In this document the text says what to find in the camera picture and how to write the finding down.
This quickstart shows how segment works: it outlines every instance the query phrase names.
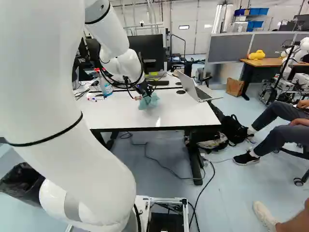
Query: teal cloth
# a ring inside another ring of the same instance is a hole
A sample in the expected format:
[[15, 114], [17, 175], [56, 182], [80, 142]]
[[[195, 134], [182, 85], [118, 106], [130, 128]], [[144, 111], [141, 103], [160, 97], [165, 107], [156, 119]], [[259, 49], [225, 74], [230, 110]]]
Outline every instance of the teal cloth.
[[140, 100], [139, 110], [155, 108], [158, 105], [159, 99], [156, 93], [152, 93], [151, 97], [143, 96], [142, 100]]

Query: blue storage bin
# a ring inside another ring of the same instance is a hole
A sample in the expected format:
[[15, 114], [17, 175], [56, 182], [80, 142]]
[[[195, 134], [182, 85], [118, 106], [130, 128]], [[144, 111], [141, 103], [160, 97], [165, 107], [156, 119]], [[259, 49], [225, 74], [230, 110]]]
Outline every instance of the blue storage bin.
[[235, 10], [234, 12], [234, 16], [240, 16], [244, 14], [245, 14], [245, 9], [238, 9], [238, 10]]
[[249, 21], [247, 28], [254, 28], [254, 21]]
[[251, 8], [249, 15], [260, 15], [261, 8]]
[[254, 21], [254, 28], [261, 28], [263, 25], [263, 21]]
[[269, 8], [261, 8], [260, 15], [267, 15]]

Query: plastic bottle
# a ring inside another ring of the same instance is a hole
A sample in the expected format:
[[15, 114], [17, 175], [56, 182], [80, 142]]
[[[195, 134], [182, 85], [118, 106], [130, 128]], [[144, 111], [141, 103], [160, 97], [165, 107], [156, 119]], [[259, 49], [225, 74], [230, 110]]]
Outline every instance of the plastic bottle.
[[97, 71], [97, 73], [99, 74], [100, 88], [103, 96], [108, 97], [112, 95], [112, 85], [105, 80], [105, 78], [100, 73], [99, 69], [95, 69], [95, 71]]

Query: gray pants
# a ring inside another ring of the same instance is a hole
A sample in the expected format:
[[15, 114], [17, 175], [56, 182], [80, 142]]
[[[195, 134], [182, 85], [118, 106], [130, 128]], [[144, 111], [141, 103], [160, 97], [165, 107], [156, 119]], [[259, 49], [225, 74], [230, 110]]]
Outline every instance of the gray pants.
[[[293, 121], [296, 118], [307, 118], [309, 114], [294, 108], [291, 104], [275, 101], [252, 124], [259, 131], [277, 117]], [[309, 127], [303, 125], [282, 125], [275, 127], [255, 149], [258, 156], [264, 156], [274, 150], [279, 150], [285, 143], [309, 145]]]

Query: paper bag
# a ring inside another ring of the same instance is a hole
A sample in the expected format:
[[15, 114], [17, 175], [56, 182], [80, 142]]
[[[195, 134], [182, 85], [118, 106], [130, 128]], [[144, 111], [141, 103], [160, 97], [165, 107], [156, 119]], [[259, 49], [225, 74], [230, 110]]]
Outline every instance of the paper bag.
[[232, 96], [238, 97], [242, 94], [243, 85], [244, 81], [228, 78], [226, 83], [226, 92]]

